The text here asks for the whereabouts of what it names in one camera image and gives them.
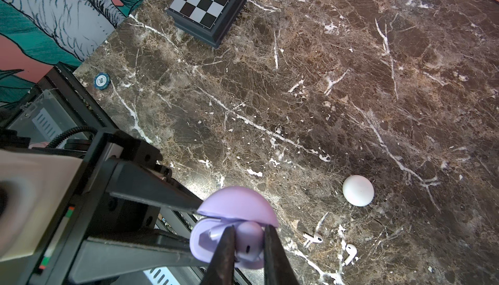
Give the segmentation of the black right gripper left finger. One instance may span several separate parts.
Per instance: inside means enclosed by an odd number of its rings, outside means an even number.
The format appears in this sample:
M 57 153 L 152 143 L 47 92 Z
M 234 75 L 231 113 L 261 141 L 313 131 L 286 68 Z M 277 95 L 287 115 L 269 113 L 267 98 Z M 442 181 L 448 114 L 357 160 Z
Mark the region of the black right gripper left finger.
M 232 285 L 235 270 L 235 228 L 226 228 L 200 285 Z

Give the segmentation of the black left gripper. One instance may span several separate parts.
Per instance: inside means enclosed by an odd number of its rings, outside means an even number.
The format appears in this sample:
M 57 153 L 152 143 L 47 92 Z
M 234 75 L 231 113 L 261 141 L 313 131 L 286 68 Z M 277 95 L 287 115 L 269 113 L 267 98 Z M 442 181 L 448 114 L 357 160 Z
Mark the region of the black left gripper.
M 162 155 L 144 140 L 105 130 L 83 145 L 80 151 L 33 151 L 82 163 L 34 254 L 17 261 L 18 284 L 86 284 L 159 267 L 207 265 L 191 253 L 189 239 L 179 235 L 104 234 L 150 227 L 152 208 L 147 205 L 194 213 L 203 200 L 178 181 L 146 169 L 153 169 Z

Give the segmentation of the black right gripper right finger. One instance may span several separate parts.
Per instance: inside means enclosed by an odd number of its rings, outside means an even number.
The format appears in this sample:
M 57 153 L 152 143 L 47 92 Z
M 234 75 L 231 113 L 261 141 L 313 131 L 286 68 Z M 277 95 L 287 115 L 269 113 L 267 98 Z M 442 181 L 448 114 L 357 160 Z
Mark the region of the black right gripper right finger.
M 277 230 L 271 225 L 265 227 L 264 241 L 265 285 L 299 285 Z

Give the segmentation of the white earbud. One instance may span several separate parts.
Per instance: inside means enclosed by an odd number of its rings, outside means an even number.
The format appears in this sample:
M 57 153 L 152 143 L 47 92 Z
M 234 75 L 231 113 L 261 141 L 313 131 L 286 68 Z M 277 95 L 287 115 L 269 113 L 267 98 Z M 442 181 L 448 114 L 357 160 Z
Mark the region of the white earbud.
M 310 235 L 308 233 L 303 233 L 303 237 L 305 238 L 305 243 L 304 243 L 305 248 L 308 248 L 312 244 L 322 243 L 324 241 L 321 235 L 319 235 L 318 233 L 315 233 L 313 235 Z
M 348 256 L 343 262 L 343 266 L 347 266 L 353 262 L 353 260 L 357 256 L 357 247 L 354 246 L 353 244 L 347 244 L 345 246 L 345 251 L 347 252 Z

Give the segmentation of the white round puck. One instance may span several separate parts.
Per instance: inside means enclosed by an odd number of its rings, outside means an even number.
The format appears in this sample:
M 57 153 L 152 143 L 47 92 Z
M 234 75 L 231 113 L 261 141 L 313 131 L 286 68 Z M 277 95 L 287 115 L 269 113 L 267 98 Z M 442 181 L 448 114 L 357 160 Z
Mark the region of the white round puck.
M 353 206 L 366 207 L 374 199 L 374 187 L 367 178 L 352 175 L 343 182 L 343 195 Z

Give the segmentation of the purple earbud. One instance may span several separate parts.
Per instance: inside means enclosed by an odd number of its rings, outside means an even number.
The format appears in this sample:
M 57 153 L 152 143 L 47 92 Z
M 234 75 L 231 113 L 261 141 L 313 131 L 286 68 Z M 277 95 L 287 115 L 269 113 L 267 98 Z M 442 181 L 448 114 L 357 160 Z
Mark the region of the purple earbud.
M 228 227 L 232 227 L 233 225 L 230 224 L 225 224 L 225 225 L 218 225 L 209 230 L 209 238 L 212 239 L 213 241 L 219 241 Z
M 256 262 L 264 248 L 264 230 L 254 221 L 242 222 L 235 230 L 235 255 L 239 262 Z

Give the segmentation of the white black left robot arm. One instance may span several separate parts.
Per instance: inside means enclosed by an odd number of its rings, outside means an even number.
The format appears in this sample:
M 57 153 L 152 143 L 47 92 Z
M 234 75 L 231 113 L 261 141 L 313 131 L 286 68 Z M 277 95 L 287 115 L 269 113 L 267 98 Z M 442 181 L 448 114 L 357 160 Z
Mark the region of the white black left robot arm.
M 28 144 L 1 131 L 2 284 L 112 284 L 201 266 L 188 238 L 155 228 L 162 209 L 201 204 L 157 148 L 116 129 L 100 130 L 87 151 Z

